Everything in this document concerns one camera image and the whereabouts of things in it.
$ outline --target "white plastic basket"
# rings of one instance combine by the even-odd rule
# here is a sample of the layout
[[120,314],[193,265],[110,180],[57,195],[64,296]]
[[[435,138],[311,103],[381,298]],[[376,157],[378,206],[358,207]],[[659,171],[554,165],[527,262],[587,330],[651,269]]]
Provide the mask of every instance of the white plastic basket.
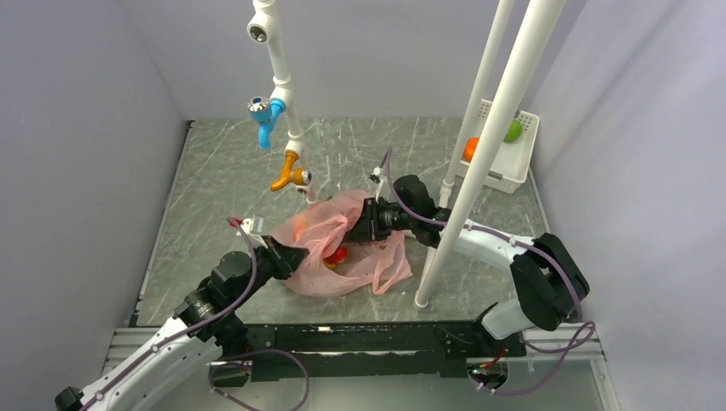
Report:
[[[474,123],[474,129],[478,130],[477,133],[484,127],[490,108],[491,101],[482,98],[477,121]],[[489,170],[489,175],[484,180],[487,187],[509,194],[516,191],[527,180],[529,161],[532,159],[534,141],[539,128],[539,117],[532,113],[520,110],[515,118],[521,122],[522,134],[513,143],[502,142],[494,164]],[[463,177],[467,174],[467,170],[469,170],[469,162],[460,160],[456,174]]]

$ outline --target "blue faucet handle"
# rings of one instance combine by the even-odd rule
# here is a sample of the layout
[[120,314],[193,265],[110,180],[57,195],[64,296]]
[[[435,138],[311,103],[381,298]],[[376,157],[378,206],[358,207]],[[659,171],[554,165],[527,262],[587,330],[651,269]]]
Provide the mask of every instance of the blue faucet handle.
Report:
[[264,97],[255,97],[247,103],[247,108],[252,119],[259,123],[259,148],[270,148],[270,133],[275,129],[277,118],[285,111],[285,103],[278,98],[270,101]]

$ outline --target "orange fruit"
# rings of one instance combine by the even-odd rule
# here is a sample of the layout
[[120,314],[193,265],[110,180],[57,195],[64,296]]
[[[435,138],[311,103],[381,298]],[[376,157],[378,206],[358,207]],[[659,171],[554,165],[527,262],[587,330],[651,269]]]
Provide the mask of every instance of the orange fruit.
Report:
[[461,158],[463,158],[464,161],[471,163],[472,158],[474,157],[474,152],[476,151],[476,145],[478,143],[479,143],[479,137],[474,137],[467,141],[467,147],[464,148],[464,155],[461,156]]

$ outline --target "yellow faucet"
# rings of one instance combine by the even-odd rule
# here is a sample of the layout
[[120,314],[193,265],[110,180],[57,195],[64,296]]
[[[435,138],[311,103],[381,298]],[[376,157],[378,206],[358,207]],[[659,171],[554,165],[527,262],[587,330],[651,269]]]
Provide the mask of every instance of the yellow faucet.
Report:
[[311,173],[310,170],[304,170],[297,168],[293,170],[293,165],[297,161],[298,155],[296,152],[287,151],[285,152],[285,164],[280,170],[280,176],[276,182],[270,183],[271,191],[280,191],[291,182],[298,186],[306,186],[310,184]]

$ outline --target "silver faucet knob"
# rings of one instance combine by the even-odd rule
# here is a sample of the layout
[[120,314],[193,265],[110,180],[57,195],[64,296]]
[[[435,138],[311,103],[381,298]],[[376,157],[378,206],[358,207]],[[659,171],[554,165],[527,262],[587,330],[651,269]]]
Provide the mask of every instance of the silver faucet knob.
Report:
[[259,113],[265,111],[270,106],[270,100],[264,97],[255,97],[247,102],[247,108],[252,113]]

